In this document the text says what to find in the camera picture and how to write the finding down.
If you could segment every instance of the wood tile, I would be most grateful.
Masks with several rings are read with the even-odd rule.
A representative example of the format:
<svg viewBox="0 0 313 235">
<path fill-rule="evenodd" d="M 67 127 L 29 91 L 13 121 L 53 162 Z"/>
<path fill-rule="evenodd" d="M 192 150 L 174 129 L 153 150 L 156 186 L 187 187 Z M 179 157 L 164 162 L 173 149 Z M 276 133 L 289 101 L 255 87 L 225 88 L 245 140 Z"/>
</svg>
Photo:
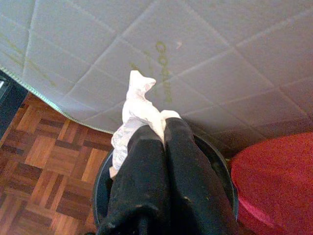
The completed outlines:
<svg viewBox="0 0 313 235">
<path fill-rule="evenodd" d="M 55 139 L 46 136 L 37 136 L 30 149 L 25 163 L 39 168 L 43 168 L 54 146 Z"/>
<path fill-rule="evenodd" d="M 0 140 L 0 235 L 95 232 L 93 182 L 111 137 L 29 95 Z"/>
</svg>

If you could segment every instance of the mattress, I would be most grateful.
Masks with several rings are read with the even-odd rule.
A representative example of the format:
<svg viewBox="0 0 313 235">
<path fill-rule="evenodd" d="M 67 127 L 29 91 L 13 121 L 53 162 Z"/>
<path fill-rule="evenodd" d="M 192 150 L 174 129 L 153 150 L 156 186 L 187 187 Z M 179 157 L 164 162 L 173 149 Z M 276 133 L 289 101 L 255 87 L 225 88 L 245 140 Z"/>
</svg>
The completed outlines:
<svg viewBox="0 0 313 235">
<path fill-rule="evenodd" d="M 0 0 L 0 69 L 55 110 L 121 125 L 129 73 L 225 155 L 313 129 L 313 0 Z"/>
</svg>

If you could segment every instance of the wooden floor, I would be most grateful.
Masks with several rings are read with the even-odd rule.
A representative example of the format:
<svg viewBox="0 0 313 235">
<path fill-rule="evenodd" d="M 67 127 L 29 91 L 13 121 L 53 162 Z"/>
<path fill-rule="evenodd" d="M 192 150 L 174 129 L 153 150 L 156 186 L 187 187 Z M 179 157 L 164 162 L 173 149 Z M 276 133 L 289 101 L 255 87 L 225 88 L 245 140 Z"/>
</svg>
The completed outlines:
<svg viewBox="0 0 313 235">
<path fill-rule="evenodd" d="M 0 142 L 0 235 L 95 231 L 91 194 L 110 140 L 30 95 Z"/>
</svg>

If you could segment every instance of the quilted mattress surface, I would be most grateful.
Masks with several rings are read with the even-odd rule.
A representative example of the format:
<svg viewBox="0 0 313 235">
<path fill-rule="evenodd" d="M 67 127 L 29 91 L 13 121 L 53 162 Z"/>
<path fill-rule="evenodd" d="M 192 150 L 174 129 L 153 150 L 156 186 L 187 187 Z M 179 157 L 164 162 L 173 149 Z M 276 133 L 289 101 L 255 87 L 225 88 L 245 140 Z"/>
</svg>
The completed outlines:
<svg viewBox="0 0 313 235">
<path fill-rule="evenodd" d="M 313 129 L 313 0 L 0 0 L 0 69 L 106 132 L 139 70 L 227 155 Z"/>
</svg>

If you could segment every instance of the green piping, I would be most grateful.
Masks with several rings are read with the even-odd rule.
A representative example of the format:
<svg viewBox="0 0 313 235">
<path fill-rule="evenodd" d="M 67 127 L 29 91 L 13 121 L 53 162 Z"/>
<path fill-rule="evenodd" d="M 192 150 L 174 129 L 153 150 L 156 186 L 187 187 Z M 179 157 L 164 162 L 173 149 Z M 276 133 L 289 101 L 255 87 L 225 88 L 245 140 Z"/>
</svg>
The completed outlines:
<svg viewBox="0 0 313 235">
<path fill-rule="evenodd" d="M 86 123 L 83 123 L 82 121 L 79 121 L 73 117 L 71 117 L 68 113 L 62 111 L 55 103 L 53 103 L 51 100 L 49 100 L 47 97 L 45 97 L 44 95 L 42 95 L 39 91 L 37 91 L 35 88 L 33 88 L 32 86 L 28 85 L 27 83 L 23 82 L 21 79 L 19 79 L 13 72 L 11 72 L 10 70 L 8 70 L 6 67 L 2 66 L 0 64 L 0 70 L 2 70 L 4 73 L 6 73 L 8 76 L 10 76 L 12 79 L 14 79 L 17 83 L 19 83 L 22 87 L 24 87 L 25 89 L 27 89 L 28 91 L 30 91 L 31 93 L 33 93 L 35 96 L 37 96 L 39 99 L 41 99 L 43 102 L 45 102 L 46 104 L 48 104 L 52 109 L 54 109 L 55 111 L 59 112 L 60 114 L 64 115 L 65 117 L 67 117 L 68 119 L 77 122 L 81 125 L 84 125 L 86 127 L 92 128 L 94 130 L 97 131 L 102 131 L 102 132 L 106 132 L 109 134 L 113 134 L 112 131 L 108 131 L 108 130 L 103 130 L 91 125 L 88 125 Z"/>
</svg>

